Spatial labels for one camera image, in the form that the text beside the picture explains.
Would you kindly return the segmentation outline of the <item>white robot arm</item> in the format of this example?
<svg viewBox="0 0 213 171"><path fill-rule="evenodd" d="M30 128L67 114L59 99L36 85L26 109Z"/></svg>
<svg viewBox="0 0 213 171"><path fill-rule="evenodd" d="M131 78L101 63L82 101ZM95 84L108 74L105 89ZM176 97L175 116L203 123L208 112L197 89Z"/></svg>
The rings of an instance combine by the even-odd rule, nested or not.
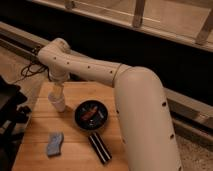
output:
<svg viewBox="0 0 213 171"><path fill-rule="evenodd" d="M42 47L37 57L57 83L73 73L114 88L129 171L183 171L164 87L152 70L75 56L61 38Z"/></svg>

